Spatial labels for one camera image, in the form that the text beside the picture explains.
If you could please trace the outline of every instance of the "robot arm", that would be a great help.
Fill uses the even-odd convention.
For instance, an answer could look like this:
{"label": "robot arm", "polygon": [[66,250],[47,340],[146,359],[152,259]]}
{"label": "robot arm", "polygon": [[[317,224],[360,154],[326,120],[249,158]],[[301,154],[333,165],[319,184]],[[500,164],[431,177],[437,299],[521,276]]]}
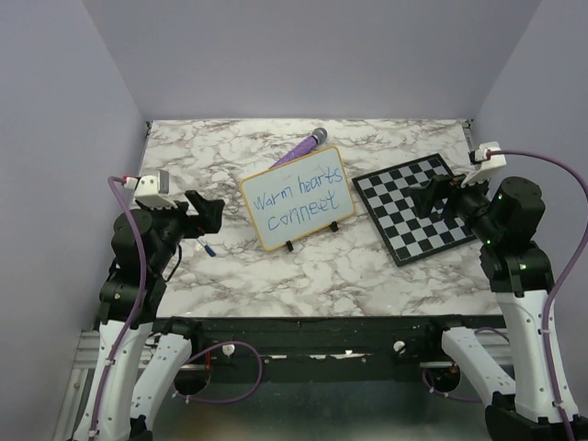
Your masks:
{"label": "robot arm", "polygon": [[[410,195],[420,217],[446,198],[444,217],[460,217],[481,240],[481,266],[503,312],[516,381],[492,360],[471,330],[446,329],[442,347],[481,396],[492,439],[567,439],[563,414],[575,435],[588,439],[584,438],[587,422],[578,414],[563,371],[552,308],[549,329],[541,325],[554,285],[548,257],[532,242],[545,211],[541,190],[524,178],[508,177],[488,200],[488,179],[505,166],[503,156],[488,155],[497,151],[496,142],[482,144],[471,155],[472,162],[479,164],[476,171],[467,176],[434,176],[426,187],[411,188]],[[542,342],[545,332],[561,387],[560,403],[551,388]]]}
{"label": "robot arm", "polygon": [[[130,215],[145,250],[145,295],[139,310],[133,312],[139,296],[140,260],[136,238],[127,217],[122,214],[114,223],[111,241],[115,259],[100,290],[100,348],[96,372],[73,441],[150,440],[153,418],[175,373],[192,351],[198,350],[194,347],[198,342],[189,339],[195,334],[193,329],[172,329],[171,334],[160,339],[157,354],[135,386],[141,351],[166,289],[163,272],[182,240],[219,231],[224,201],[208,201],[196,191],[187,191],[186,198],[198,212],[188,215],[187,202],[168,197],[169,175],[161,171],[157,175],[127,176],[124,186],[135,190],[135,200],[140,207],[133,209]],[[125,332],[129,317],[132,323]],[[109,357],[121,335],[120,345],[114,356]],[[108,368],[107,375],[102,375],[105,368]]]}

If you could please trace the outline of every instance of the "whiteboard stand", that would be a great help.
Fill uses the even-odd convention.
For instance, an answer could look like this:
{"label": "whiteboard stand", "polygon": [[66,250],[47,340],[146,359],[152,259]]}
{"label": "whiteboard stand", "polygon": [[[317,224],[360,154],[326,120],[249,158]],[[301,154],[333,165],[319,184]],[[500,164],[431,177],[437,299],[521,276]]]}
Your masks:
{"label": "whiteboard stand", "polygon": [[[336,220],[334,220],[333,222],[331,222],[331,225],[329,225],[329,228],[332,232],[338,232],[339,224]],[[288,251],[294,251],[294,245],[292,244],[292,241],[286,241],[286,246],[288,247]]]}

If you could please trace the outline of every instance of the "purple microphone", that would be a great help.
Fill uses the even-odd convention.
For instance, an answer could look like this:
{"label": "purple microphone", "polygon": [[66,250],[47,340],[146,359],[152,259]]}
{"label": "purple microphone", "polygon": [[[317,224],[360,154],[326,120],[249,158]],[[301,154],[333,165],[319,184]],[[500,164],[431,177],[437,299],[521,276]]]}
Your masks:
{"label": "purple microphone", "polygon": [[322,144],[326,139],[327,130],[323,129],[322,127],[313,130],[311,136],[286,153],[282,159],[277,161],[269,168],[277,167],[278,165],[285,164],[289,161],[292,161],[293,159],[300,158],[301,156],[312,152],[312,150],[314,150],[317,145]]}

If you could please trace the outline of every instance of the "wire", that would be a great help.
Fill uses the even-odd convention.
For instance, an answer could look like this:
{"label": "wire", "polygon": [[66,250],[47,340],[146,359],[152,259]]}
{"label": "wire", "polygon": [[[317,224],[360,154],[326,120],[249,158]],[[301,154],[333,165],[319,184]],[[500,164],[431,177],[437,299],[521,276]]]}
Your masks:
{"label": "wire", "polygon": [[447,392],[442,392],[441,390],[435,389],[435,380],[433,379],[433,374],[429,369],[423,369],[422,375],[423,383],[427,389],[429,389],[429,393],[436,395],[437,397],[447,398],[453,401],[460,401],[460,402],[480,402],[477,398],[468,398],[468,397],[459,397],[458,395],[449,395]]}
{"label": "wire", "polygon": [[169,273],[169,276],[167,277],[165,282],[169,282],[172,279],[172,277],[175,274],[175,271],[178,269],[178,267],[180,266],[181,263],[182,263],[182,245],[178,244],[177,245],[177,263],[175,264],[174,269],[172,269],[172,272]]}
{"label": "wire", "polygon": [[[547,161],[548,163],[555,164],[556,166],[558,166],[560,168],[563,168],[565,171],[570,173],[570,175],[572,175],[576,179],[576,181],[578,181],[578,184],[580,184],[580,187],[582,187],[584,195],[586,196],[586,201],[588,202],[588,183],[586,183],[585,179],[577,171],[573,170],[571,167],[569,167],[565,163],[559,161],[558,159],[555,159],[555,158],[552,158],[552,157],[549,157],[549,156],[546,156],[546,155],[543,155],[540,153],[520,152],[520,151],[516,151],[516,150],[502,150],[502,151],[495,151],[495,152],[487,152],[487,156],[489,159],[491,156],[494,156],[497,154],[511,154],[511,155],[516,155],[516,156],[526,156],[529,158],[536,158],[536,159],[540,159],[542,161]],[[553,286],[550,293],[548,294],[548,297],[545,300],[545,305],[543,306],[543,312],[541,314],[541,328],[543,330],[541,332],[541,336],[543,337],[543,347],[545,350],[545,358],[546,358],[547,365],[548,365],[549,382],[551,383],[551,388],[553,389],[553,397],[555,398],[556,406],[557,406],[558,411],[560,413],[561,420],[563,421],[563,426],[565,427],[566,435],[568,436],[568,439],[570,441],[573,441],[575,438],[574,438],[573,430],[571,429],[570,420],[568,420],[568,414],[566,413],[565,409],[563,407],[561,407],[562,399],[561,399],[560,385],[558,383],[558,375],[557,375],[557,371],[555,368],[555,361],[553,359],[553,352],[551,351],[550,333],[548,331],[549,330],[549,313],[551,311],[551,305],[553,304],[553,300],[555,300],[555,296],[558,295],[558,292],[560,292],[560,289],[561,289],[561,285],[563,285],[563,282],[570,274],[571,269],[574,267],[574,265],[576,265],[576,262],[578,262],[578,259],[580,259],[580,255],[582,255],[582,252],[584,251],[584,247],[586,246],[586,243],[588,243],[588,221],[586,222],[584,234],[582,235],[582,238],[580,240],[580,243],[578,244],[578,247],[576,248],[576,251],[571,256],[571,259],[568,262],[568,264],[563,268],[563,271],[561,272],[560,277],[558,278],[555,285]]]}
{"label": "wire", "polygon": [[475,334],[481,334],[483,332],[495,333],[496,335],[500,335],[504,340],[506,340],[506,343],[511,343],[505,333],[497,330],[496,328],[491,328],[490,326],[482,326],[481,328],[478,328],[476,331],[474,331]]}
{"label": "wire", "polygon": [[[132,217],[129,207],[125,202],[125,199],[120,194],[119,190],[117,189],[115,183],[124,184],[125,180],[120,177],[110,176],[108,178],[108,185],[114,194],[114,197],[117,199],[122,211],[125,213],[125,217],[129,222],[130,229],[132,231],[132,235],[135,238],[135,243],[137,245],[137,252],[139,253],[139,289],[137,293],[137,298],[132,305],[132,309],[130,310],[129,317],[127,321],[124,322],[122,328],[120,329],[119,335],[117,336],[114,344],[110,348],[110,352],[107,356],[107,363],[104,365],[104,369],[102,370],[102,375],[100,376],[100,381],[98,382],[98,388],[96,389],[96,398],[94,400],[94,409],[92,410],[92,420],[90,423],[90,434],[96,433],[96,427],[98,425],[98,413],[100,411],[100,404],[102,403],[102,397],[104,395],[104,388],[107,384],[108,372],[110,371],[110,367],[114,364],[114,355],[119,350],[120,343],[122,342],[125,333],[129,330],[130,325],[135,320],[135,316],[139,312],[139,308],[142,305],[142,302],[145,298],[145,280],[147,278],[147,257],[145,255],[145,248],[143,247],[143,241],[141,239],[141,233],[139,232],[139,226],[137,222]],[[89,441],[94,441],[96,435],[90,435]]]}
{"label": "wire", "polygon": [[209,400],[208,398],[198,398],[194,395],[183,395],[180,392],[178,392],[177,390],[175,390],[174,392],[174,396],[178,395],[182,398],[185,398],[186,400],[190,400],[190,401],[195,401],[195,402],[202,402],[205,404],[233,404],[235,402],[239,402],[244,400],[245,398],[249,397],[250,395],[252,395],[257,388],[259,387],[259,385],[261,384],[261,378],[263,376],[264,373],[264,362],[261,359],[261,356],[259,355],[259,353],[255,350],[255,348],[245,342],[223,342],[223,343],[218,343],[216,345],[213,345],[211,347],[208,347],[206,349],[204,349],[201,352],[198,352],[195,356],[192,356],[191,358],[188,359],[188,361],[186,362],[186,364],[191,363],[192,361],[196,360],[197,358],[200,358],[201,356],[205,356],[206,354],[209,354],[210,352],[214,351],[215,349],[219,349],[220,347],[223,347],[225,345],[235,345],[235,346],[244,346],[247,349],[249,349],[251,352],[254,353],[255,358],[257,359],[257,365],[259,367],[258,371],[257,371],[257,379],[255,380],[254,385],[251,387],[251,389],[249,389],[246,393],[239,395],[238,397],[234,397],[234,398],[229,398],[226,400]]}

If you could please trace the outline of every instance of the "black metal frame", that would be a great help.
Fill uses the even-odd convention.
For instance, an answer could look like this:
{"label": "black metal frame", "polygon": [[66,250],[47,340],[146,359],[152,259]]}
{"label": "black metal frame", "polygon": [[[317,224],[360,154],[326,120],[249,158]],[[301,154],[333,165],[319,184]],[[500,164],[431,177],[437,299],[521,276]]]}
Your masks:
{"label": "black metal frame", "polygon": [[[163,329],[170,320],[158,319],[153,329]],[[273,382],[418,381],[421,362],[449,360],[441,349],[443,330],[504,327],[499,315],[180,320],[198,322],[205,347],[231,340],[252,345],[266,361],[263,381]],[[397,341],[405,343],[399,352],[393,348]],[[349,350],[362,356],[332,356]],[[255,378],[258,367],[247,349],[236,347],[231,356],[217,350],[212,356],[214,382],[243,383]],[[188,371],[178,378],[193,379],[195,374]]]}

